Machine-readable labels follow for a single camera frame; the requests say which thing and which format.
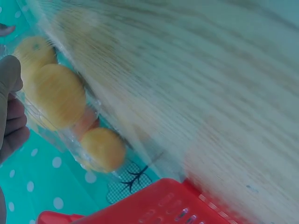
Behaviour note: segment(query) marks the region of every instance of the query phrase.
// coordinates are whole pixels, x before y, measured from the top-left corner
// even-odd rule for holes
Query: plastic bag
[[[100,124],[101,102],[51,40],[32,26],[6,48],[5,54],[21,63],[24,87],[17,97],[29,126],[58,149],[70,150],[85,169],[117,175],[128,159],[128,147],[107,123]]]

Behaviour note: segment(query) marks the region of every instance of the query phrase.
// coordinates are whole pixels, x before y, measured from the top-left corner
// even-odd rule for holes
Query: human hand
[[[14,27],[0,24],[0,36],[13,31]],[[24,106],[13,95],[22,87],[19,60],[14,56],[4,57],[0,61],[0,164],[29,138]]]

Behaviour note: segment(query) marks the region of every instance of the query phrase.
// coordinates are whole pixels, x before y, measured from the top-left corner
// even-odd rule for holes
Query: red plastic basket
[[[130,197],[90,216],[45,211],[37,224],[229,224],[194,194],[195,189],[173,179],[161,179]]]

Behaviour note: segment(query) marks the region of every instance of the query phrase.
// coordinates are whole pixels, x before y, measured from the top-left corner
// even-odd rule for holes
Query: teal polka dot tablecloth
[[[0,1],[0,22],[16,31],[0,44],[11,42],[29,29],[24,12],[14,1]],[[31,132],[29,141],[0,166],[0,186],[7,204],[7,224],[34,224],[44,210],[89,215],[129,196],[158,177],[138,156],[132,156],[120,174],[122,183],[104,174],[88,172],[68,152]]]

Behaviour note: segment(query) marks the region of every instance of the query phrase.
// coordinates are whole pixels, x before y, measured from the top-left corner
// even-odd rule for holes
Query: wood grain surface
[[[116,113],[147,133],[159,117],[153,140],[175,163],[158,170],[179,162],[252,223],[299,224],[298,0],[31,2],[49,21],[61,8],[92,6],[109,27],[97,35],[101,51],[62,51]],[[130,94],[155,113],[138,104],[138,120],[125,108]]]

